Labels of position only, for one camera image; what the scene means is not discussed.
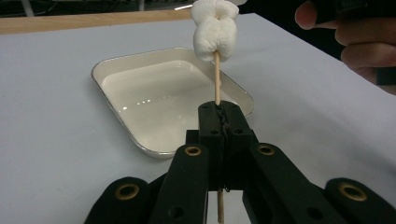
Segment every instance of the white table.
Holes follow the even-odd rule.
[[[396,97],[257,15],[238,17],[237,27],[221,69],[252,95],[247,120],[259,139],[321,187],[352,178],[395,206]],[[170,161],[128,138],[91,70],[108,58],[192,48],[194,29],[187,20],[0,35],[3,223],[82,223],[114,180],[150,182],[167,170]],[[247,223],[240,196],[226,194],[226,223]]]

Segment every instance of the white marshmallow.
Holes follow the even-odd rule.
[[[209,18],[235,20],[238,13],[239,8],[236,5],[224,0],[199,0],[192,4],[191,9],[192,19],[197,26]]]
[[[233,19],[207,19],[198,25],[194,33],[195,55],[204,62],[215,59],[214,52],[219,52],[220,60],[227,61],[233,54],[236,41],[236,25]]]
[[[204,62],[214,61],[218,51],[220,60],[227,61],[233,54],[236,41],[234,20],[239,8],[224,0],[199,0],[194,2],[191,16],[197,25],[193,45],[195,55]]]

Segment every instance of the wooden stick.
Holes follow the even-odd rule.
[[[215,104],[220,104],[220,56],[219,52],[215,51]]]
[[[224,224],[224,201],[223,190],[218,190],[218,223]]]

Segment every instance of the rectangular tray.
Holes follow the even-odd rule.
[[[166,159],[198,129],[198,106],[215,99],[215,66],[192,49],[162,49],[109,59],[92,77],[132,140],[148,155]],[[220,72],[221,100],[253,111],[249,94]]]

